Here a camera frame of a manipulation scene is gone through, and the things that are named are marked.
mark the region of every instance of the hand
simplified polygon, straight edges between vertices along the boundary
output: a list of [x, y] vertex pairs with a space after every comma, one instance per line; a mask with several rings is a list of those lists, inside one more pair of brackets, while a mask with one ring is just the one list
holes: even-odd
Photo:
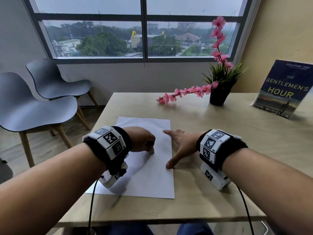
[[123, 130], [126, 131], [133, 143], [131, 152], [149, 152], [153, 149], [156, 138], [148, 130], [137, 126], [125, 127]]
[[186, 133], [185, 131], [178, 129], [177, 131], [163, 130], [163, 132], [169, 135], [173, 142], [178, 144], [179, 149], [177, 153], [167, 163], [166, 168], [172, 169], [181, 159], [190, 156], [197, 151], [196, 145], [199, 137], [205, 132]]

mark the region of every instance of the window pane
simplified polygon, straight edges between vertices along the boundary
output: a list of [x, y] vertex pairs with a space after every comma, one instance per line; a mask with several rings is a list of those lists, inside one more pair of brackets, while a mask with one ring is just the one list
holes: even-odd
[[40, 13], [140, 15], [140, 0], [35, 0]]
[[[236, 23], [226, 23], [222, 31], [226, 39], [219, 50], [229, 56], [235, 26]], [[211, 22], [153, 22], [147, 27], [149, 57], [210, 57], [217, 40], [211, 38]]]
[[148, 15], [238, 16], [243, 0], [147, 0]]
[[142, 58], [140, 22], [44, 21], [58, 58]]

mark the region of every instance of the potted plant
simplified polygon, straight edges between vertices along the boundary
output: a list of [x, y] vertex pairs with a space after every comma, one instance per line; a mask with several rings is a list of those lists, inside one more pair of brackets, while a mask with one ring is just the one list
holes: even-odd
[[203, 87], [191, 87], [189, 89], [185, 88], [184, 90], [176, 89], [174, 94], [168, 95], [164, 94], [163, 97], [159, 97], [157, 101], [160, 104], [166, 104], [169, 101], [175, 102], [176, 97], [182, 97], [187, 94], [197, 94], [198, 97], [203, 97], [204, 94], [210, 94], [210, 103], [215, 106], [222, 106], [230, 93], [232, 87], [237, 83], [238, 79], [241, 78], [245, 72], [243, 63], [240, 63], [234, 68], [233, 64], [227, 61], [227, 55], [224, 55], [223, 52], [220, 52], [219, 46], [225, 40], [225, 35], [222, 32], [222, 29], [225, 26], [226, 21], [223, 17], [217, 17], [213, 22], [212, 26], [215, 26], [215, 29], [212, 31], [211, 37], [217, 38], [213, 48], [216, 49], [212, 56], [217, 60], [217, 65], [213, 66], [210, 64], [210, 76], [205, 76], [204, 81], [208, 84]]

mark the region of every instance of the wooden chair leg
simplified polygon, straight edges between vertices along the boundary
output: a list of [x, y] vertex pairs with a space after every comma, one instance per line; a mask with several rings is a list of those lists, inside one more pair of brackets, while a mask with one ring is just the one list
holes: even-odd
[[54, 137], [54, 136], [55, 136], [55, 134], [54, 134], [53, 130], [50, 130], [49, 132], [50, 132], [50, 134], [51, 134], [51, 136], [52, 136], [52, 137]]
[[65, 134], [65, 132], [63, 130], [63, 127], [61, 125], [55, 126], [54, 130], [56, 130], [59, 133], [59, 135], [63, 139], [63, 142], [65, 143], [65, 145], [70, 149], [72, 147], [72, 144], [68, 140], [68, 138], [67, 138], [67, 136], [66, 136], [66, 134]]
[[21, 138], [21, 142], [22, 142], [25, 154], [26, 154], [26, 158], [27, 158], [29, 167], [33, 167], [33, 166], [35, 166], [35, 163], [34, 163], [34, 159], [32, 156], [32, 152], [30, 151], [30, 146], [29, 146], [26, 132], [19, 132], [19, 135]]
[[94, 97], [92, 96], [91, 92], [90, 92], [90, 91], [88, 91], [88, 92], [87, 92], [87, 94], [89, 95], [90, 99], [91, 99], [91, 100], [92, 100], [92, 102], [95, 104], [95, 106], [98, 108], [99, 106], [98, 106], [98, 104], [97, 104], [96, 100], [94, 99]]
[[85, 119], [85, 117], [84, 117], [84, 115], [83, 115], [83, 112], [81, 111], [81, 108], [80, 108], [80, 106], [78, 105], [78, 103], [77, 103], [77, 113], [80, 115], [80, 117], [81, 117], [84, 121], [86, 121], [86, 119]]
[[76, 112], [76, 116], [79, 118], [79, 120], [81, 121], [81, 123], [85, 126], [85, 128], [86, 128], [87, 130], [90, 130], [88, 124], [86, 123], [86, 121], [83, 120], [83, 118], [79, 115], [78, 112]]

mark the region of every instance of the pants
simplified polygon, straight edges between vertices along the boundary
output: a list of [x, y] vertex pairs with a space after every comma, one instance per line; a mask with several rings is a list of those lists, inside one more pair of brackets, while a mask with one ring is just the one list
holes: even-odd
[[[149, 227], [141, 222], [114, 223], [105, 227], [94, 227], [96, 235], [153, 235]], [[214, 235], [207, 223], [181, 224], [177, 235]]]

